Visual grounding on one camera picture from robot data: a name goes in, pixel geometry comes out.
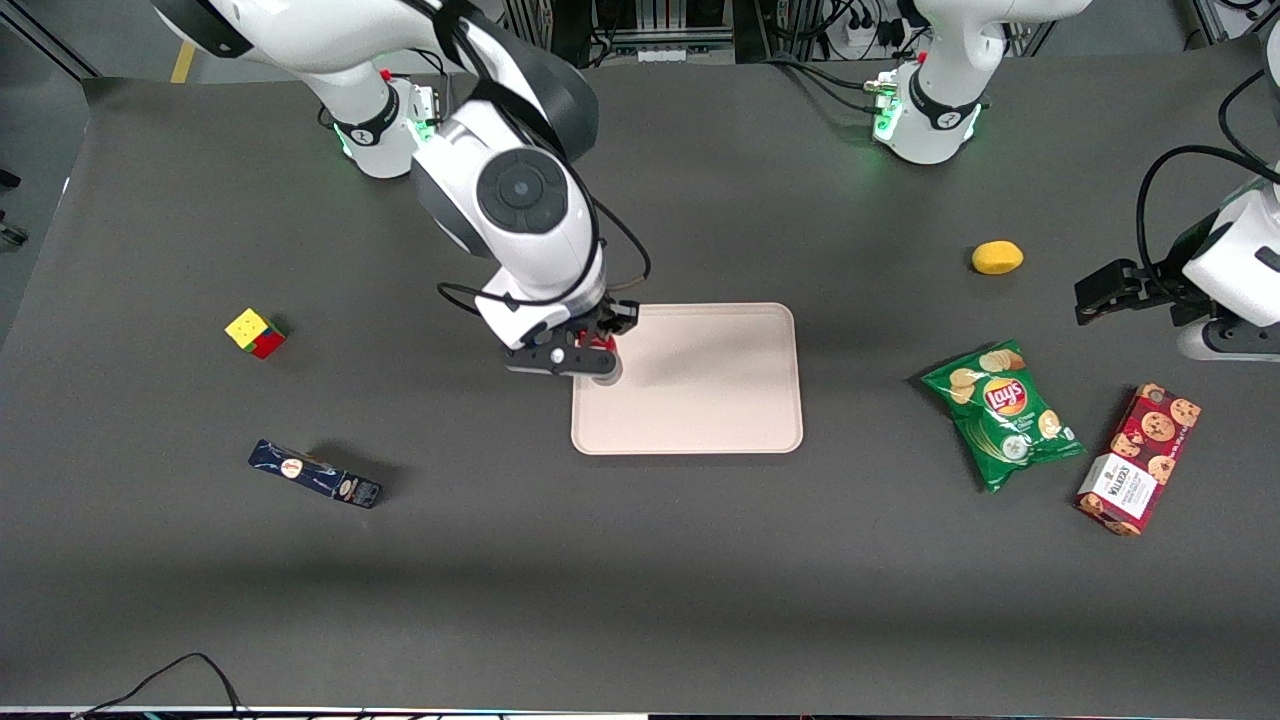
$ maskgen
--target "floor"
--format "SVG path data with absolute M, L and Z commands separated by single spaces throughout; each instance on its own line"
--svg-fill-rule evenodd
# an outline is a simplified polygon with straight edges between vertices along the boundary
M 26 0 L 24 6 L 102 74 L 170 79 L 180 44 L 146 0 Z M 1187 0 L 1094 0 L 1080 17 L 1057 26 L 1042 54 L 1178 53 L 1193 22 Z M 410 54 L 398 54 L 388 64 L 404 72 L 426 69 Z M 187 78 L 276 79 L 288 76 L 252 63 L 201 56 Z M 9 223 L 31 233 L 20 250 L 0 252 L 0 343 L 54 219 L 87 119 L 79 86 L 20 37 L 0 29 L 0 168 L 23 178 L 20 187 L 0 196 L 0 209 L 8 211 Z

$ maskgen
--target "yellow tape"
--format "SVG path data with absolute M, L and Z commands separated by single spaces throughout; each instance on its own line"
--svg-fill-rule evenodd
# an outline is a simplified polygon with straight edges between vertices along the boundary
M 169 76 L 169 82 L 184 83 L 187 82 L 187 74 L 191 73 L 191 60 L 196 56 L 196 46 L 182 41 L 182 49 L 178 50 L 178 60 L 173 64 L 173 74 Z

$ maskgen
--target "box label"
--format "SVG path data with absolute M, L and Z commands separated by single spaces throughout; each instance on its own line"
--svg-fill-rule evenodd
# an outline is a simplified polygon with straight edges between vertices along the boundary
M 1134 519 L 1142 519 L 1160 484 L 1133 462 L 1110 452 L 1093 461 L 1089 475 L 1096 478 L 1092 492 Z

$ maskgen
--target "rubik's cube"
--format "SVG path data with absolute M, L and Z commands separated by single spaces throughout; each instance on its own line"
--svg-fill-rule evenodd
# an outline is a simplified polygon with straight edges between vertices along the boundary
M 239 318 L 227 325 L 227 334 L 232 336 L 241 350 L 260 359 L 266 359 L 268 355 L 275 352 L 276 347 L 284 345 L 284 333 L 276 329 L 270 320 L 255 313 L 252 307 L 241 313 Z

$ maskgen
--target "beige plastic tray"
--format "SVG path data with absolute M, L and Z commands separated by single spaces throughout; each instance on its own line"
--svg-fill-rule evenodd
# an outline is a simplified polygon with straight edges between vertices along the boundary
M 776 302 L 644 305 L 613 386 L 573 379 L 586 455 L 791 452 L 804 438 L 795 318 Z

